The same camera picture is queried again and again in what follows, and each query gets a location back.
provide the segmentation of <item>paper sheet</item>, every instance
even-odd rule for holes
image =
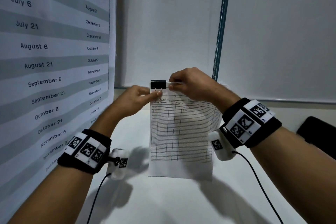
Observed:
[[[209,102],[163,89],[150,104],[150,176],[212,180],[212,146],[208,133],[221,113]]]

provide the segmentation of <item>black cable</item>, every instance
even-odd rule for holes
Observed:
[[[106,178],[107,176],[109,176],[109,175],[111,175],[111,173],[108,173],[107,175],[105,175],[104,179],[101,181],[101,183],[100,183],[100,185],[99,185],[99,187],[98,187],[96,196],[94,197],[94,201],[93,201],[93,204],[92,204],[92,207],[91,207],[90,215],[89,215],[89,218],[87,219],[86,224],[89,224],[89,221],[90,221],[90,218],[91,218],[91,214],[92,214],[92,210],[93,210],[93,207],[95,206],[95,202],[96,202],[96,199],[97,199],[97,196],[98,196],[98,192],[99,192],[99,190],[100,190],[100,187],[102,186],[103,181],[105,180],[105,178]]]
[[[243,158],[245,158],[243,154],[241,154],[241,153],[239,153],[239,152],[237,152],[237,151],[232,151],[232,153],[239,154],[239,155],[241,155]],[[275,210],[274,206],[272,205],[270,199],[269,199],[268,196],[266,195],[266,192],[264,191],[264,188],[262,187],[262,185],[261,185],[261,183],[260,183],[260,181],[259,181],[259,179],[258,179],[258,176],[257,176],[257,174],[255,173],[255,171],[254,171],[254,169],[253,169],[251,163],[247,160],[247,158],[245,158],[245,160],[246,160],[247,163],[250,165],[250,167],[251,167],[251,169],[252,169],[252,171],[253,171],[253,173],[254,173],[254,175],[255,175],[255,178],[257,178],[257,181],[258,181],[258,183],[259,183],[259,186],[260,186],[261,190],[264,192],[264,195],[265,195],[265,197],[267,198],[267,201],[269,202],[269,204],[271,205],[273,211],[275,212],[275,214],[276,214],[277,217],[279,218],[280,223],[281,223],[281,224],[284,224],[284,223],[282,222],[282,219],[280,218],[279,214],[278,214],[277,211]]]

